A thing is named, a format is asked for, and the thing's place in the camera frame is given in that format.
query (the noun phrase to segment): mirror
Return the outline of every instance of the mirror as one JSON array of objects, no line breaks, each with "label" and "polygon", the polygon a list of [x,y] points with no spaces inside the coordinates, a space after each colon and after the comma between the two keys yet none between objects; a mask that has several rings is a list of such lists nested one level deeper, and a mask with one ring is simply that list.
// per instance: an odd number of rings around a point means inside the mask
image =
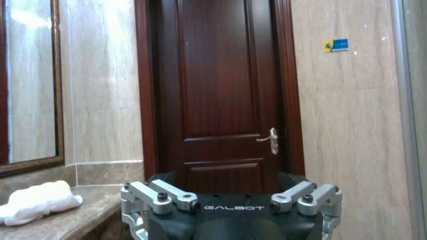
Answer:
[{"label": "mirror", "polygon": [[0,2],[0,177],[7,177],[64,164],[62,58],[59,0]]}]

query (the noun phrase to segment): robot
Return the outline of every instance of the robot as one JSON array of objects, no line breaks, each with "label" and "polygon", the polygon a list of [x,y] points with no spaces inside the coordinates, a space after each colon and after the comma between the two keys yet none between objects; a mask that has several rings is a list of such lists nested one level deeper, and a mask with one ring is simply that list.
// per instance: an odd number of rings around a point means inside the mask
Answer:
[{"label": "robot", "polygon": [[122,221],[135,240],[331,240],[342,221],[343,192],[279,173],[282,193],[195,194],[174,173],[120,190]]}]

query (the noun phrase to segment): marble countertop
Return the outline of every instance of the marble countertop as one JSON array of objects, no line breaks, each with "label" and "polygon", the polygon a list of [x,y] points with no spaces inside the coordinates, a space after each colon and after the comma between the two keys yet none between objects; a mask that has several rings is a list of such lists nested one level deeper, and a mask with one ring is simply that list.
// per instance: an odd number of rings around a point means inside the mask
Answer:
[{"label": "marble countertop", "polygon": [[79,239],[120,208],[120,185],[76,186],[75,195],[82,195],[83,205],[66,212],[51,214],[22,226],[0,226],[0,238],[16,239]]}]

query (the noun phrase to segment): logo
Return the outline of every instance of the logo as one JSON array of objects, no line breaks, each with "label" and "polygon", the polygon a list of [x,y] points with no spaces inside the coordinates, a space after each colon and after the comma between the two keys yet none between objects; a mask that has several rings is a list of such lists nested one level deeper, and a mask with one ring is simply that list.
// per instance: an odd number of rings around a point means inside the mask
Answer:
[{"label": "logo", "polygon": [[255,211],[263,210],[264,206],[204,206],[204,210],[231,210],[231,211]]}]

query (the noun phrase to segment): mirror frame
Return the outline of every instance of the mirror frame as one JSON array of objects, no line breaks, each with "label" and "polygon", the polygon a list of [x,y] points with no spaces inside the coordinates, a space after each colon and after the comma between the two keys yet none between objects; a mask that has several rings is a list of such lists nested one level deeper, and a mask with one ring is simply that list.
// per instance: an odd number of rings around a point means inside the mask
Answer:
[{"label": "mirror frame", "polygon": [[[0,0],[0,63],[7,63],[7,19],[6,2]],[[52,65],[54,65],[54,100],[55,100],[55,148],[56,156],[0,165],[0,178],[34,172],[64,164],[64,118],[63,118],[63,87],[62,87],[62,39],[60,39],[60,8],[59,0],[51,0],[52,20]],[[0,81],[8,81],[7,70],[0,75]]]}]

